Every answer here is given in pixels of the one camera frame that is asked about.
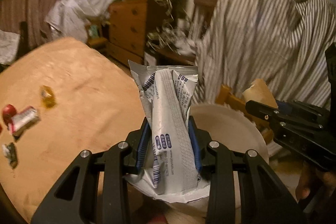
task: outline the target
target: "wooden dresser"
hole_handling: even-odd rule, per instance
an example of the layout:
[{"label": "wooden dresser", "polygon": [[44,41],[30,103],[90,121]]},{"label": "wooden dresser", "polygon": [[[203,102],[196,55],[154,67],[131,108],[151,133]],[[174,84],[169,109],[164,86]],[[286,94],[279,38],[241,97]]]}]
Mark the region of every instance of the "wooden dresser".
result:
[{"label": "wooden dresser", "polygon": [[128,66],[128,60],[143,63],[147,33],[168,16],[167,8],[154,0],[122,0],[109,6],[110,39],[107,53]]}]

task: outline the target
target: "blue gripper pad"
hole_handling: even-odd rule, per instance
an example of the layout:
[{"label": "blue gripper pad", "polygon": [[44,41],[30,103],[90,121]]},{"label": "blue gripper pad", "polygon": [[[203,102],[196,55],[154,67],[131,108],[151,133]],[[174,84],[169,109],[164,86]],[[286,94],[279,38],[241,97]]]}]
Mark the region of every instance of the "blue gripper pad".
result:
[{"label": "blue gripper pad", "polygon": [[[194,130],[195,129],[193,128],[193,124],[189,120],[189,138],[190,138],[191,146],[194,152],[195,166],[196,166],[197,171],[200,172],[202,170],[201,150],[199,148]],[[151,128],[148,122],[146,122],[146,125],[142,132],[142,136],[141,136],[138,148],[137,148],[136,168],[138,171],[143,167],[147,148],[148,149],[152,148],[151,145],[148,145],[148,142],[150,141],[151,136],[152,136]]]},{"label": "blue gripper pad", "polygon": [[290,104],[278,100],[276,102],[282,114],[290,115],[292,113],[292,106]]},{"label": "blue gripper pad", "polygon": [[149,147],[149,149],[152,148],[151,145],[148,145],[148,142],[150,141],[151,136],[152,136],[152,130],[148,122],[146,121],[144,130],[142,132],[141,139],[140,139],[137,151],[136,151],[137,153],[136,168],[138,171],[143,167],[143,164],[145,162],[147,147]]},{"label": "blue gripper pad", "polygon": [[193,148],[193,152],[194,152],[196,169],[198,172],[201,172],[202,170],[201,150],[200,150],[200,147],[198,145],[198,141],[195,135],[195,129],[190,119],[189,119],[189,138],[191,142],[191,147]]}]

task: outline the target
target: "human hand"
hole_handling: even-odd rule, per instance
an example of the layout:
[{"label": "human hand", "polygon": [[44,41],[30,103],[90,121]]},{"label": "human hand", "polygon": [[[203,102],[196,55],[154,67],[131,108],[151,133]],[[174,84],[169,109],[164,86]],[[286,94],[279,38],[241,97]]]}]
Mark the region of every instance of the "human hand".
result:
[{"label": "human hand", "polygon": [[304,162],[299,184],[295,189],[295,195],[298,201],[309,196],[312,184],[315,183],[317,179],[323,182],[327,189],[328,196],[331,196],[336,188],[336,173],[322,172],[307,162]]}]

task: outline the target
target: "black clamp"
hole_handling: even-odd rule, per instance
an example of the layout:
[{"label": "black clamp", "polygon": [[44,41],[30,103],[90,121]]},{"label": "black clamp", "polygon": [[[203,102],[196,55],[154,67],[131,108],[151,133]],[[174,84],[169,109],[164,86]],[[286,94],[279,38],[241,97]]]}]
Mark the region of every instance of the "black clamp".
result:
[{"label": "black clamp", "polygon": [[[234,171],[238,172],[240,183],[242,223],[306,223],[287,188],[256,151],[238,153],[229,150],[211,140],[207,131],[198,129],[192,117],[189,128],[189,133],[194,135],[195,157],[201,160],[200,174],[211,180],[206,223],[235,223]],[[102,223],[130,224],[127,184],[123,175],[138,174],[150,136],[151,130],[145,119],[140,130],[130,132],[126,141],[108,151],[92,154],[83,150],[50,189],[31,224],[95,223],[100,172],[105,172]]]}]

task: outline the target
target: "white fabric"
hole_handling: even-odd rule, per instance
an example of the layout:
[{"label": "white fabric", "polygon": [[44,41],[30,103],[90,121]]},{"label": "white fabric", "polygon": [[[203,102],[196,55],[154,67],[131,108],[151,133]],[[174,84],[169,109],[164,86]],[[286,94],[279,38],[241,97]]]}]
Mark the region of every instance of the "white fabric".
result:
[{"label": "white fabric", "polygon": [[59,0],[46,15],[45,21],[60,32],[59,36],[74,37],[85,43],[87,19],[103,15],[108,17],[106,10],[113,1],[115,0]]},{"label": "white fabric", "polygon": [[324,51],[336,41],[336,7],[326,0],[218,0],[198,48],[196,102],[220,86],[240,97],[256,78],[278,100],[330,105]]},{"label": "white fabric", "polygon": [[15,61],[20,35],[0,30],[0,64],[10,65]]}]

